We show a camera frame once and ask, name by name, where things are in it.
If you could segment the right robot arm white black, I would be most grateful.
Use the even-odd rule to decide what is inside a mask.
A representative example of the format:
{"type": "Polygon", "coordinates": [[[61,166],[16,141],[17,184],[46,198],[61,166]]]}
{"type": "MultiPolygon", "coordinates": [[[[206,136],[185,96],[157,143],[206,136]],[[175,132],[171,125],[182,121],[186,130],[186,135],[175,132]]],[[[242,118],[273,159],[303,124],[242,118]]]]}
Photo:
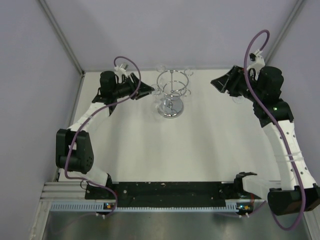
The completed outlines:
{"type": "Polygon", "coordinates": [[[287,102],[280,98],[284,83],[282,71],[273,66],[265,66],[259,74],[250,74],[249,83],[277,121],[270,117],[254,99],[245,80],[244,69],[233,66],[225,75],[211,82],[219,92],[231,97],[244,97],[253,103],[254,115],[266,134],[280,174],[280,180],[264,180],[253,172],[240,172],[234,179],[233,192],[239,198],[250,193],[265,200],[271,211],[277,215],[298,213],[302,205],[301,192],[305,193],[306,212],[320,204],[320,187],[312,177],[300,150],[294,125],[294,116],[287,102]]]}

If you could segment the chrome wine glass rack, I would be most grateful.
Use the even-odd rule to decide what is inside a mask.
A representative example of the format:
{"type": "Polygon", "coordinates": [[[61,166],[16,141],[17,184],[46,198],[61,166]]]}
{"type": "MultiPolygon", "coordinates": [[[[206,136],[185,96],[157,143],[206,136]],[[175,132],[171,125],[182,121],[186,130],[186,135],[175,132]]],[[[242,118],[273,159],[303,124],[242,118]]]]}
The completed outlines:
{"type": "Polygon", "coordinates": [[[161,116],[174,119],[183,113],[183,98],[191,95],[189,83],[189,76],[181,70],[169,69],[158,75],[156,86],[161,95],[158,105],[158,113],[161,116]]]}

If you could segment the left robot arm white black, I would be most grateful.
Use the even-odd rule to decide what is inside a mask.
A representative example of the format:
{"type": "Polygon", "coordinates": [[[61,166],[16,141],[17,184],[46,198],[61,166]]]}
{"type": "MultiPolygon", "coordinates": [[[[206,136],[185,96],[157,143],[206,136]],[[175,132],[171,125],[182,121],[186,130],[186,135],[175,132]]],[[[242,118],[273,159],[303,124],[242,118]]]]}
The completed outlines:
{"type": "Polygon", "coordinates": [[[91,137],[99,126],[125,99],[139,100],[155,89],[142,82],[133,72],[117,75],[114,71],[100,74],[100,86],[86,112],[67,129],[56,133],[55,164],[69,180],[87,180],[96,184],[96,192],[109,198],[114,191],[109,175],[94,165],[91,137]]]}

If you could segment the clear wine glass taken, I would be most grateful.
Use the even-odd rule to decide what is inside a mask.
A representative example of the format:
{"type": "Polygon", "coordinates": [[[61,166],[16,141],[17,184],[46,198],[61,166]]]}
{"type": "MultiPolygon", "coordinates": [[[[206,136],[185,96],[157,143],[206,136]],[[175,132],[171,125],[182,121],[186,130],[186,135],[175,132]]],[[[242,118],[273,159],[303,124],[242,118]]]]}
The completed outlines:
{"type": "Polygon", "coordinates": [[[242,103],[244,103],[245,102],[245,98],[243,97],[243,96],[237,96],[237,97],[235,97],[235,96],[233,96],[232,97],[232,101],[234,102],[234,103],[236,103],[236,104],[242,104],[242,103]]]}

